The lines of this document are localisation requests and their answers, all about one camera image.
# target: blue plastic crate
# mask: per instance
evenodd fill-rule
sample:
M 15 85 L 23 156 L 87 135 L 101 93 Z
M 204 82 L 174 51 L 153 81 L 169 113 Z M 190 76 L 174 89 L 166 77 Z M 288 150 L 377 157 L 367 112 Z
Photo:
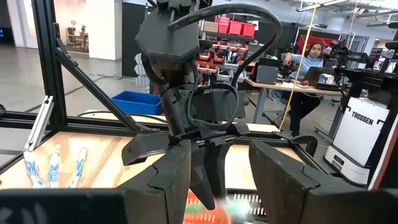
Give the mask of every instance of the blue plastic crate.
M 123 91 L 112 97 L 113 102 L 127 114 L 162 114 L 160 96 L 136 91 Z

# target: ceiling light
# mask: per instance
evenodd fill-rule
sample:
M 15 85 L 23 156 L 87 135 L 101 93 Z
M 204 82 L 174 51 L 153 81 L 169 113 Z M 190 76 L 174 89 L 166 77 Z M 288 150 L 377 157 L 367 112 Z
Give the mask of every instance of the ceiling light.
M 297 12 L 303 12 L 303 11 L 315 9 L 316 7 L 320 7 L 320 5 L 319 4 L 312 4 L 312 5 L 309 5 L 309 6 L 302 7 L 300 9 L 296 9 L 296 11 Z
M 341 2 L 345 2 L 347 0 L 334 0 L 334 1 L 327 1 L 322 3 L 323 6 L 330 6 L 331 4 L 336 4 L 336 3 L 341 3 Z
M 308 11 L 308 10 L 312 10 L 312 9 L 315 9 L 315 8 L 318 8 L 318 7 L 330 6 L 332 4 L 341 3 L 341 2 L 345 2 L 345 1 L 347 1 L 347 0 L 329 0 L 329 1 L 325 1 L 325 2 L 312 4 L 312 5 L 309 5 L 309 6 L 301 7 L 299 9 L 296 9 L 296 11 L 297 12 Z
M 398 14 L 398 10 L 395 11 L 387 11 L 387 12 L 379 12 L 379 13 L 364 13 L 361 15 L 357 15 L 356 18 L 365 18 L 365 17 L 374 17 L 374 16 L 386 16 L 386 15 L 392 15 L 392 14 Z
M 381 26 L 388 26 L 388 24 L 390 24 L 390 22 L 383 22 L 380 24 L 367 24 L 366 27 L 381 27 Z

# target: wooden table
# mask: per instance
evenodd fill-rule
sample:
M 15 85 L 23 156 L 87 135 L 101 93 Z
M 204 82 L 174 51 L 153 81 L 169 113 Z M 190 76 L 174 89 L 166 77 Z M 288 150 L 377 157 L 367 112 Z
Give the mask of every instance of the wooden table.
M 112 114 L 88 114 L 89 117 L 102 117 L 113 119 Z M 160 122 L 133 116 L 137 121 Z M 277 130 L 275 126 L 248 124 L 250 130 L 271 132 Z M 151 165 L 163 155 L 150 156 L 146 162 L 131 166 L 123 166 L 121 159 L 122 148 L 131 140 L 130 137 L 106 136 L 99 134 L 82 133 L 57 133 L 55 136 L 44 142 L 35 151 L 35 158 L 40 167 L 42 179 L 47 182 L 47 172 L 49 167 L 50 155 L 57 144 L 60 145 L 62 163 L 60 165 L 60 185 L 66 186 L 72 176 L 76 158 L 82 147 L 88 148 L 86 161 L 83 166 L 83 173 L 78 183 L 79 188 L 112 188 L 117 187 L 123 182 L 134 177 L 146 167 Z M 236 189 L 256 189 L 251 174 L 249 156 L 249 146 L 233 145 L 227 156 L 225 163 L 226 187 Z M 277 148 L 290 157 L 301 161 L 298 155 L 290 148 Z M 0 189 L 31 188 L 32 182 L 26 171 L 24 160 L 20 160 L 15 165 L 0 175 L 2 184 Z
M 256 105 L 256 111 L 254 112 L 254 118 L 253 118 L 253 123 L 255 124 L 264 124 L 264 118 L 263 118 L 263 109 L 266 104 L 266 98 L 267 98 L 267 90 L 281 90 L 281 91 L 292 91 L 293 86 L 295 85 L 294 83 L 276 83 L 275 85 L 270 85 L 270 84 L 262 84 L 262 83 L 256 83 L 250 79 L 245 79 L 244 80 L 246 83 L 253 87 L 261 88 L 259 98 L 257 99 L 257 105 Z M 317 90 L 316 88 L 312 86 L 302 86 L 299 84 L 296 84 L 294 87 L 294 92 L 297 93 L 311 93 L 311 94 L 318 94 L 318 95 L 330 95 L 330 96 L 341 96 L 341 93 L 338 91 L 327 91 L 327 90 Z M 283 115 L 284 110 L 278 111 L 278 115 L 275 119 L 268 119 L 271 124 L 275 122 L 275 120 L 281 115 Z

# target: laptop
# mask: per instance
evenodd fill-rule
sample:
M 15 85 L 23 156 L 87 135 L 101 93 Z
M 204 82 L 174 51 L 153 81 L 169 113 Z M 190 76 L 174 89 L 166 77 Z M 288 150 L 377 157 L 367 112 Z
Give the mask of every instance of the laptop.
M 317 83 L 321 74 L 334 74 L 334 68 L 319 68 L 311 67 L 305 74 L 303 81 L 308 81 L 310 84 Z

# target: black cable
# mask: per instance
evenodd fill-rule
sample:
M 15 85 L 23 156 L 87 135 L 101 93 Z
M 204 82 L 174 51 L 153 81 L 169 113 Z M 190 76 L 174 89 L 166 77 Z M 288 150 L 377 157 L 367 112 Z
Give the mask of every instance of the black cable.
M 262 46 L 256 53 L 252 54 L 248 59 L 246 59 L 243 62 L 242 65 L 239 66 L 231 82 L 232 86 L 236 86 L 236 82 L 238 81 L 240 74 L 243 72 L 246 66 L 248 66 L 254 59 L 260 56 L 263 52 L 265 52 L 269 47 L 273 46 L 279 40 L 280 34 L 282 32 L 282 23 L 280 23 L 278 17 L 276 17 L 275 15 L 273 15 L 273 13 L 269 12 L 268 10 L 262 7 L 251 4 L 241 4 L 241 3 L 222 4 L 218 6 L 206 7 L 196 12 L 192 12 L 170 23 L 168 28 L 170 30 L 177 30 L 194 22 L 206 19 L 207 17 L 217 16 L 221 14 L 228 14 L 228 13 L 253 14 L 265 19 L 269 19 L 271 21 L 271 24 L 275 27 L 276 31 L 276 33 L 271 37 L 271 39 L 266 44 L 264 44 L 264 46 Z
M 147 2 L 152 6 L 152 7 L 157 7 L 156 3 L 154 0 L 147 0 Z
M 78 114 L 77 116 L 83 116 L 83 115 L 86 115 L 86 114 L 96 114 L 96 113 L 110 113 L 111 114 L 112 112 L 110 112 L 110 111 L 91 111 L 91 112 L 84 112 L 84 113 Z M 140 116 L 140 117 L 143 117 L 143 118 L 154 119 L 154 120 L 160 121 L 162 123 L 167 123 L 167 121 L 165 119 L 158 118 L 158 117 L 155 117 L 155 116 L 152 116 L 152 115 L 149 115 L 149 114 L 131 114 L 131 113 L 128 113 L 127 115 Z
M 193 76 L 195 77 L 195 81 L 193 84 L 193 90 L 190 93 L 190 96 L 188 98 L 188 103 L 187 103 L 187 118 L 188 121 L 198 127 L 198 128 L 203 128 L 203 129 L 212 129 L 212 130 L 224 130 L 227 129 L 232 122 L 234 121 L 234 118 L 236 117 L 236 113 L 238 112 L 238 107 L 239 107 L 239 96 L 238 96 L 238 92 L 236 91 L 236 89 L 234 87 L 232 87 L 231 85 L 227 85 L 224 83 L 216 83 L 214 85 L 211 86 L 201 86 L 198 88 L 198 82 L 199 82 L 199 78 L 198 78 L 198 70 L 197 70 L 197 66 L 195 65 L 195 62 L 191 63 L 191 67 L 192 67 L 192 72 L 193 72 Z M 231 91 L 235 98 L 236 98 L 236 106 L 235 106 L 235 110 L 231 116 L 231 119 L 229 121 L 227 121 L 226 123 L 221 123 L 221 124 L 215 124 L 215 123 L 210 123 L 207 121 L 203 121 L 203 120 L 199 120 L 199 119 L 195 119 L 192 116 L 192 112 L 191 112 L 191 107 L 192 107 L 192 98 L 195 94 L 195 92 L 197 90 L 214 90 L 214 89 L 219 89 L 219 90 L 229 90 Z

